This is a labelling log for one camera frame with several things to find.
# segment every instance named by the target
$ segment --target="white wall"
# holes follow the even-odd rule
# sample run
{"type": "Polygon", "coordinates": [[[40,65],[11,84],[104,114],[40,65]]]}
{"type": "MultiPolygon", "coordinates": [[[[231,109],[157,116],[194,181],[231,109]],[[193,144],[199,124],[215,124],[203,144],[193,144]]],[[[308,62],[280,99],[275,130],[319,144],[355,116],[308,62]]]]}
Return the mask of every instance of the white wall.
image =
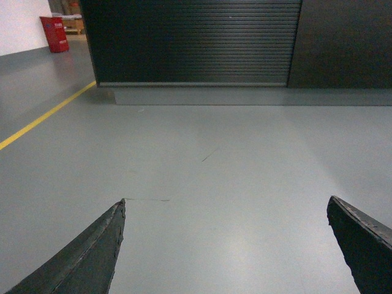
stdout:
{"type": "Polygon", "coordinates": [[[0,0],[0,56],[48,45],[40,16],[50,16],[48,0],[0,0]]]}

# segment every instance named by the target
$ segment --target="dark wall panel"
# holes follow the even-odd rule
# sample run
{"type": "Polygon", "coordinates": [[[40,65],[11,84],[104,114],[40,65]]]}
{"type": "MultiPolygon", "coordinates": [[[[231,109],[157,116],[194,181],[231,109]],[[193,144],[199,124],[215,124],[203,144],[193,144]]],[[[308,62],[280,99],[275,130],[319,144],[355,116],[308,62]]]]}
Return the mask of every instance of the dark wall panel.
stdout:
{"type": "Polygon", "coordinates": [[[304,0],[288,86],[391,88],[391,0],[304,0]]]}
{"type": "Polygon", "coordinates": [[[81,0],[98,83],[286,85],[301,0],[81,0]]]}

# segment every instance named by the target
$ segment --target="yellow floor line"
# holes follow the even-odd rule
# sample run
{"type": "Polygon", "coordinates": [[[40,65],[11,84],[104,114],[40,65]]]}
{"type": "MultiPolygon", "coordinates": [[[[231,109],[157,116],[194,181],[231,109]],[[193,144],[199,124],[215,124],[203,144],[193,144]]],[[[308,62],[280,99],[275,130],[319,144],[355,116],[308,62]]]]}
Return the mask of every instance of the yellow floor line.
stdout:
{"type": "Polygon", "coordinates": [[[18,140],[21,136],[23,136],[25,133],[33,129],[34,127],[38,126],[40,123],[42,123],[44,120],[46,120],[49,116],[55,114],[57,111],[62,109],[62,107],[66,106],[69,102],[73,101],[75,98],[86,92],[89,88],[93,87],[96,84],[95,81],[91,82],[87,86],[85,86],[83,89],[77,91],[75,94],[69,96],[66,100],[61,102],[59,105],[53,107],[51,110],[46,112],[44,115],[41,115],[39,118],[37,118],[35,121],[29,123],[27,126],[22,128],[22,130],[19,130],[18,132],[14,133],[11,137],[5,139],[3,142],[0,143],[0,150],[4,149],[8,145],[10,145],[12,142],[15,140],[18,140]]]}

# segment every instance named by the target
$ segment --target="red bin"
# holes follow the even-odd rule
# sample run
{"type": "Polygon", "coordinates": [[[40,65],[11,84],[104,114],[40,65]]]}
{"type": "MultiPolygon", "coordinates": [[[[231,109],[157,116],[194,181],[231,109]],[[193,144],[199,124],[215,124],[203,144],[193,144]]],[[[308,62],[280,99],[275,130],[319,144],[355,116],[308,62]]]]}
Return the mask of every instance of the red bin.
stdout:
{"type": "Polygon", "coordinates": [[[40,17],[40,19],[50,51],[52,53],[68,51],[69,45],[61,17],[40,17]]]}

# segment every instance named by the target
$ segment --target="warehouse floor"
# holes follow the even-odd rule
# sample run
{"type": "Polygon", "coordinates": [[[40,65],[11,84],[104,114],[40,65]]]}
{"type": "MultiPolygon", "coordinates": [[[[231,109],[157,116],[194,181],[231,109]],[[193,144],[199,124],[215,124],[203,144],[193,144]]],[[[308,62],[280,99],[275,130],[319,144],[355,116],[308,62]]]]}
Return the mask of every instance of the warehouse floor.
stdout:
{"type": "MultiPolygon", "coordinates": [[[[70,44],[0,67],[0,142],[94,80],[70,44]]],[[[0,150],[0,292],[129,198],[112,294],[359,293],[326,205],[392,227],[391,126],[390,107],[116,106],[93,87],[0,150]]]]}

